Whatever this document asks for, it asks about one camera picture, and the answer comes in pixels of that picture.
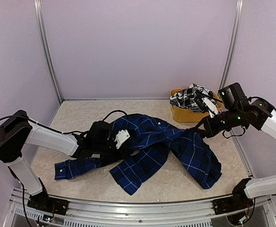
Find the yellow plastic basket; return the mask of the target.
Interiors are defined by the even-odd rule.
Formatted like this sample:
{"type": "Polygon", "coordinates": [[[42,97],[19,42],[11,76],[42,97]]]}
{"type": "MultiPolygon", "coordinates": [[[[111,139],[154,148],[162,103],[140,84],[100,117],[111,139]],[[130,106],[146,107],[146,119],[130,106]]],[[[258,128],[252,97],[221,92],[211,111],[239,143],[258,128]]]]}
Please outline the yellow plastic basket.
{"type": "MultiPolygon", "coordinates": [[[[181,90],[183,90],[183,88],[171,90],[170,96],[174,95],[175,93],[181,90]]],[[[218,102],[217,110],[221,111],[222,107],[223,107],[223,103],[218,102]]],[[[205,112],[205,113],[193,112],[192,110],[182,109],[174,105],[171,105],[171,112],[175,121],[182,122],[182,123],[197,123],[200,120],[202,120],[204,117],[209,116],[208,112],[205,112]]]]}

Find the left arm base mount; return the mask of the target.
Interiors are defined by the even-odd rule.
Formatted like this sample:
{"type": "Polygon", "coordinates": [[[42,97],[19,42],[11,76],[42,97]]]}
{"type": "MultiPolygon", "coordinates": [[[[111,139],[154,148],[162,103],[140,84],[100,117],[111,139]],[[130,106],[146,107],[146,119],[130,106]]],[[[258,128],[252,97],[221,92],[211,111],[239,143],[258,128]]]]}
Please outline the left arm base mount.
{"type": "Polygon", "coordinates": [[[53,215],[58,214],[65,216],[68,210],[69,201],[50,197],[41,179],[39,178],[38,180],[41,183],[42,191],[37,195],[29,196],[27,202],[28,207],[52,213],[53,215]]]}

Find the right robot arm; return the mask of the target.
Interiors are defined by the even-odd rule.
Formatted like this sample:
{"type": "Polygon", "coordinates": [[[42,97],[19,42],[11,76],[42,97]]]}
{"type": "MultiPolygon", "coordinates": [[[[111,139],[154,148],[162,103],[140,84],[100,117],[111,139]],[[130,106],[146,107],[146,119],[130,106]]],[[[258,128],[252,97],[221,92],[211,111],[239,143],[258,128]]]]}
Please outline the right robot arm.
{"type": "MultiPolygon", "coordinates": [[[[220,89],[218,93],[226,111],[204,117],[194,127],[204,126],[201,130],[203,137],[212,138],[238,126],[245,130],[253,126],[276,140],[276,108],[272,104],[261,97],[246,97],[237,82],[220,89]]],[[[276,175],[243,179],[233,189],[233,194],[228,200],[233,210],[240,209],[247,199],[276,195],[276,175]]]]}

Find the blue plaid long sleeve shirt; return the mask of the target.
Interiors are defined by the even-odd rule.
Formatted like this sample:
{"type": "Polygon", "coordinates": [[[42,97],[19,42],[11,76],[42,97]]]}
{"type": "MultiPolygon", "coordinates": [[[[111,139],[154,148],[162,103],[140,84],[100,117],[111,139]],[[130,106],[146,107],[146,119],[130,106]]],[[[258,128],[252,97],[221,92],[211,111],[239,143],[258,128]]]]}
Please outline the blue plaid long sleeve shirt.
{"type": "Polygon", "coordinates": [[[119,161],[109,172],[126,193],[133,195],[159,171],[170,152],[203,189],[212,188],[222,175],[221,163],[199,131],[179,129],[162,119],[137,113],[120,117],[110,126],[114,133],[127,129],[130,134],[124,143],[127,152],[124,157],[101,155],[56,163],[55,180],[70,180],[119,161]]]}

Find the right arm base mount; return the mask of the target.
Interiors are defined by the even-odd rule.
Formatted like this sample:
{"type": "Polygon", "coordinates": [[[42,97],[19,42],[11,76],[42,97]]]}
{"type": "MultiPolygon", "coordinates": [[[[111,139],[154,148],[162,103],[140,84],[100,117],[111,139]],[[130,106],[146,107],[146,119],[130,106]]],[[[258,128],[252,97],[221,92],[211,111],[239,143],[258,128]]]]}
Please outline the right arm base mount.
{"type": "Polygon", "coordinates": [[[234,212],[253,206],[254,201],[246,196],[244,189],[251,178],[242,179],[232,190],[230,197],[213,200],[215,215],[234,212]]]}

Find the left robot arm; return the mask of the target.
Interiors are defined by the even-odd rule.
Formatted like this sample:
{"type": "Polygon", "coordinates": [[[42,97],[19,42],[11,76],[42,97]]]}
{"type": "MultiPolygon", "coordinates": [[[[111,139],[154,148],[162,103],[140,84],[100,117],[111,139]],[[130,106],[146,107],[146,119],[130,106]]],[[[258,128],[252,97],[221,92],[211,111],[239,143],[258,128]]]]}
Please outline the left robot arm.
{"type": "Polygon", "coordinates": [[[43,183],[23,155],[26,146],[53,150],[78,160],[121,159],[129,154],[127,143],[134,136],[128,129],[128,115],[120,129],[113,129],[111,124],[101,120],[84,132],[55,130],[29,118],[24,110],[2,117],[0,122],[0,161],[34,196],[34,203],[42,210],[49,210],[53,201],[45,194],[43,183]]]}

